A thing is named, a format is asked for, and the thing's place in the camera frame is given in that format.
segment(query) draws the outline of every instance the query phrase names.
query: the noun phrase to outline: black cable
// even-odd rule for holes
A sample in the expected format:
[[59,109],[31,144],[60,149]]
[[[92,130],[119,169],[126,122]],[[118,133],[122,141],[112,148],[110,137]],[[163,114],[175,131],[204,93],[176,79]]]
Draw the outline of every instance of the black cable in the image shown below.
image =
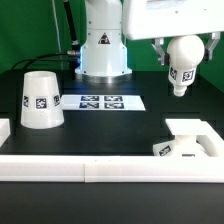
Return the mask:
[[[23,62],[26,62],[26,61],[33,61],[34,59],[26,59],[26,60],[21,60],[21,61],[18,61],[15,65],[13,65],[12,67],[12,70],[16,68],[17,65],[23,63]],[[48,62],[67,62],[67,63],[71,63],[73,62],[73,60],[66,60],[66,59],[43,59],[43,58],[40,58],[40,59],[36,59],[35,61],[48,61]]]
[[69,0],[64,0],[64,8],[67,16],[70,36],[72,40],[72,50],[80,50],[80,45],[76,36],[75,25],[72,17],[72,11]]
[[32,60],[30,60],[27,64],[24,65],[23,69],[27,69],[30,65],[32,65],[35,61],[38,61],[39,59],[44,59],[48,57],[55,57],[55,56],[62,56],[62,55],[67,55],[67,53],[53,53],[53,54],[44,54],[41,56],[38,56]]

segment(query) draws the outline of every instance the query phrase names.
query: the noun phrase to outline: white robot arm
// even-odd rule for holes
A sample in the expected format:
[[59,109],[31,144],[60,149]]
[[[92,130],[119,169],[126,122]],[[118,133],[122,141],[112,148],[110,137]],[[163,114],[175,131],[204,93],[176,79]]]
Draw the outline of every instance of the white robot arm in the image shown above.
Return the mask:
[[[197,65],[211,60],[220,32],[224,30],[222,0],[124,0],[123,32],[132,40],[152,39],[161,65],[170,65],[174,94],[183,96],[192,84]],[[204,47],[196,34],[210,33]],[[164,37],[174,37],[168,53]]]

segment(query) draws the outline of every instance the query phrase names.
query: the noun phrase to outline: printed marker sheet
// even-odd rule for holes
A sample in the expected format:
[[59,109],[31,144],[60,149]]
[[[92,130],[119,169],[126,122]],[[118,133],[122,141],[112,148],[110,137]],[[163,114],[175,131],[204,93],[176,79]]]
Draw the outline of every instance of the printed marker sheet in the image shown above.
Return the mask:
[[145,111],[140,96],[63,95],[63,110]]

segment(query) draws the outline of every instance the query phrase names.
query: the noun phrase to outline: upside-down cup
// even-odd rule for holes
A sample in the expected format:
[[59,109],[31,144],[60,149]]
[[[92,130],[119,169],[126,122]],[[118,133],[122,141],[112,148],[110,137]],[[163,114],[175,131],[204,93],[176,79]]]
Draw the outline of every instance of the upside-down cup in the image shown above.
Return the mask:
[[47,129],[63,122],[56,74],[49,71],[25,73],[21,124],[27,128]]

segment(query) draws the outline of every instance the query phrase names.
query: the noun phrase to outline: black tabletop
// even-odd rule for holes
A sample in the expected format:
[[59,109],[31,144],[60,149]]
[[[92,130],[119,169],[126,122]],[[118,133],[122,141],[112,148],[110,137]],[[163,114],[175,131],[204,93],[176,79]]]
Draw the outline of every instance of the black tabletop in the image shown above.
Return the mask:
[[1,154],[151,156],[153,144],[173,139],[166,118],[208,121],[224,136],[224,93],[198,75],[185,96],[176,97],[164,72],[136,72],[132,81],[106,85],[56,71],[61,95],[139,95],[146,111],[64,111],[59,127],[25,128],[20,124],[24,72],[0,77],[0,117],[10,119],[12,132]]
[[[224,136],[224,94],[197,76],[177,98],[163,72],[137,72],[130,82],[105,86],[56,71],[61,94],[140,95],[146,111],[64,111],[60,127],[24,128],[24,72],[0,77],[0,117],[10,119],[12,132],[1,154],[151,156],[153,144],[173,138],[165,118],[199,118]],[[222,224],[223,207],[224,186],[214,183],[0,183],[4,224]]]

